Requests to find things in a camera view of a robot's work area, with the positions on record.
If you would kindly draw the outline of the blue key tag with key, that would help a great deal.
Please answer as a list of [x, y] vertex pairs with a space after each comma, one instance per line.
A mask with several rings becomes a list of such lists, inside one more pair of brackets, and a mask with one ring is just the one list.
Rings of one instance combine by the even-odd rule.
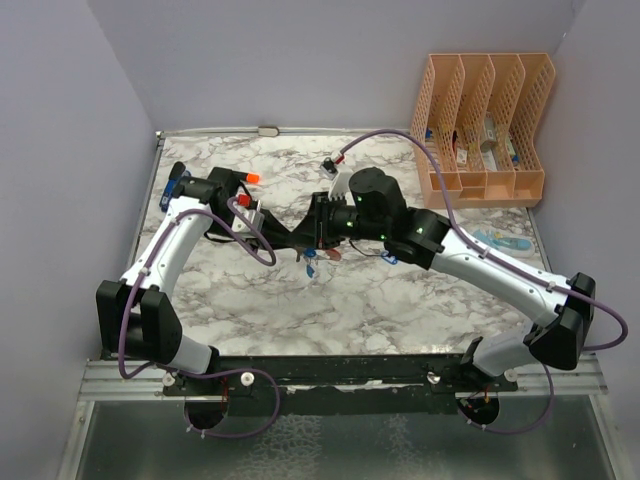
[[306, 264], [306, 275], [313, 278], [315, 275], [315, 267], [317, 266], [317, 253], [313, 248], [307, 248], [303, 251], [302, 257]]
[[381, 258], [391, 265], [396, 265], [398, 263], [398, 259], [387, 251], [383, 251], [381, 253]]

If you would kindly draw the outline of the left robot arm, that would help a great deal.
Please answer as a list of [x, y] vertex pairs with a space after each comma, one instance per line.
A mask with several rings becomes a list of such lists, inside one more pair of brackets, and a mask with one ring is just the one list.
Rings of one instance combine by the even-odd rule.
[[250, 195], [248, 185], [258, 180], [256, 174], [222, 167], [205, 179], [177, 180], [144, 252], [119, 280], [100, 284], [96, 304], [102, 348], [116, 355], [123, 378], [134, 377], [123, 363], [133, 358], [185, 372], [199, 394], [218, 388], [218, 350], [184, 334], [171, 297], [191, 252], [208, 234], [237, 244], [265, 266], [275, 264], [276, 239], [288, 231]]

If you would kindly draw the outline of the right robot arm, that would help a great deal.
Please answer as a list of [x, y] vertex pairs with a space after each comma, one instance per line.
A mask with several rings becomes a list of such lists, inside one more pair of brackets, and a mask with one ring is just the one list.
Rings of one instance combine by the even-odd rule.
[[313, 194], [290, 235], [294, 246], [330, 249], [347, 239], [380, 241], [397, 260], [464, 280], [528, 318], [524, 327], [472, 342], [459, 367], [467, 389], [481, 391], [505, 371], [535, 362], [576, 368], [594, 316], [592, 277], [537, 270], [443, 215], [408, 206], [396, 179], [379, 168], [337, 175], [334, 181], [345, 183], [345, 189]]

